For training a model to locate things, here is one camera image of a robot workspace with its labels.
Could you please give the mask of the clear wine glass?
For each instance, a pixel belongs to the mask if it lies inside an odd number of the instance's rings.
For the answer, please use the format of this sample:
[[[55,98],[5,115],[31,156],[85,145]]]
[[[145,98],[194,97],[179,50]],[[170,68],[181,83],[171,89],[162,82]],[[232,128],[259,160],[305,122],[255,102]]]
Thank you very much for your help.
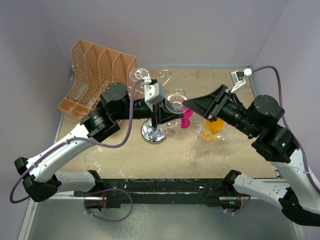
[[[187,98],[184,95],[174,93],[169,95],[165,99],[164,103],[169,113],[174,115],[182,115],[183,117],[184,113],[187,111],[187,107],[183,105],[183,102],[185,100],[187,100]],[[181,129],[181,124],[182,124],[181,118],[176,118],[176,119],[167,121],[166,123],[161,124],[161,133],[166,138],[172,138]]]
[[[139,81],[139,86],[146,86],[148,85],[151,80],[150,80],[150,74],[149,72],[144,69],[144,68],[134,68],[131,70],[129,73],[129,78],[132,82],[136,83]]]

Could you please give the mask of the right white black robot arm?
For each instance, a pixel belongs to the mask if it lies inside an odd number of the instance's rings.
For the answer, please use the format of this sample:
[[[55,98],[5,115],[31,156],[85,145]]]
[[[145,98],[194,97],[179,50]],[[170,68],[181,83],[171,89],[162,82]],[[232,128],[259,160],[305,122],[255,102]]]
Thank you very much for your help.
[[[305,153],[293,133],[279,125],[285,110],[269,95],[259,95],[248,108],[237,95],[221,85],[214,92],[187,99],[183,105],[210,121],[223,120],[255,139],[251,146],[270,162],[286,180],[286,185],[272,185],[230,170],[222,180],[222,190],[228,196],[249,195],[270,203],[283,215],[301,226],[320,225],[319,181],[305,163]]]

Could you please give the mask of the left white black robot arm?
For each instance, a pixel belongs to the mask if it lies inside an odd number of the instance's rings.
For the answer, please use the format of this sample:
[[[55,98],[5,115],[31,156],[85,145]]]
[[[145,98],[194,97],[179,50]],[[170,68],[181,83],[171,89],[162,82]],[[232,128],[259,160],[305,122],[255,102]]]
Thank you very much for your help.
[[[134,119],[156,118],[164,124],[182,118],[163,102],[149,107],[143,98],[134,99],[123,83],[111,83],[100,95],[96,108],[89,112],[65,137],[31,158],[19,157],[14,165],[28,197],[42,202],[56,193],[80,191],[98,196],[103,181],[95,170],[63,173],[60,169],[83,151],[93,147],[116,149],[129,139]]]

